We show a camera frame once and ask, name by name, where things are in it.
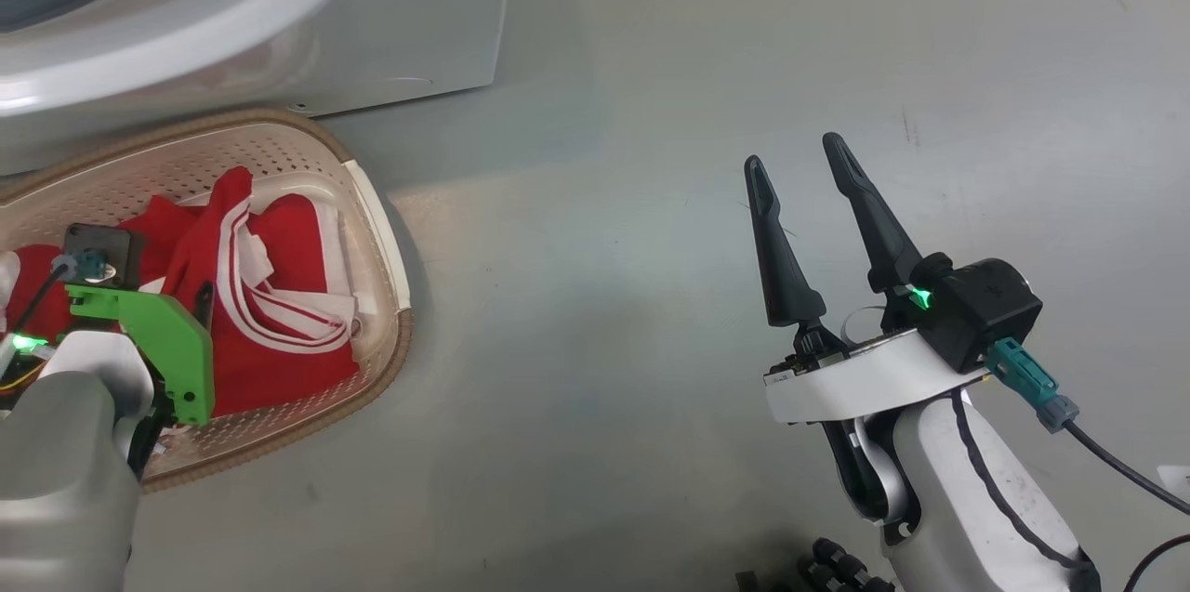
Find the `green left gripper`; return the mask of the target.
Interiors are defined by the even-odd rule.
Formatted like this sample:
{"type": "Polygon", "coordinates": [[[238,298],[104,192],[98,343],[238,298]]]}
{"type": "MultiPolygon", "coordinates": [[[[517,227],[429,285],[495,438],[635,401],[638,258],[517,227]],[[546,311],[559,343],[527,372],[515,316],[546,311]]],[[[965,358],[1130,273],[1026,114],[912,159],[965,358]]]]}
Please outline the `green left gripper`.
{"type": "Polygon", "coordinates": [[[183,426],[207,426],[214,394],[214,351],[211,329],[217,286],[200,283],[192,313],[173,295],[137,289],[111,289],[67,283],[71,314],[118,322],[136,350],[159,376],[175,418],[183,426]]]}

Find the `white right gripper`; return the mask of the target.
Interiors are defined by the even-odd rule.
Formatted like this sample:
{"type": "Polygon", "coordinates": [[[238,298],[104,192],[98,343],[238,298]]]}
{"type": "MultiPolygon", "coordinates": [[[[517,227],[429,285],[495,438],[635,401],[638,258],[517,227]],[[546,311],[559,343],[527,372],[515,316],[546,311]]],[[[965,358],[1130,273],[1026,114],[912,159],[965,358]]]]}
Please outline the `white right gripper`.
{"type": "MultiPolygon", "coordinates": [[[[841,135],[823,133],[822,148],[866,247],[868,286],[875,293],[908,287],[922,254],[841,135]]],[[[779,199],[759,156],[745,160],[744,179],[768,324],[819,325],[826,304],[800,269],[779,220],[779,199]]],[[[917,330],[909,330],[864,343],[848,359],[829,356],[823,367],[800,375],[794,369],[768,375],[764,394],[774,420],[812,424],[888,413],[985,376],[983,368],[967,375],[953,370],[917,330]]]]}

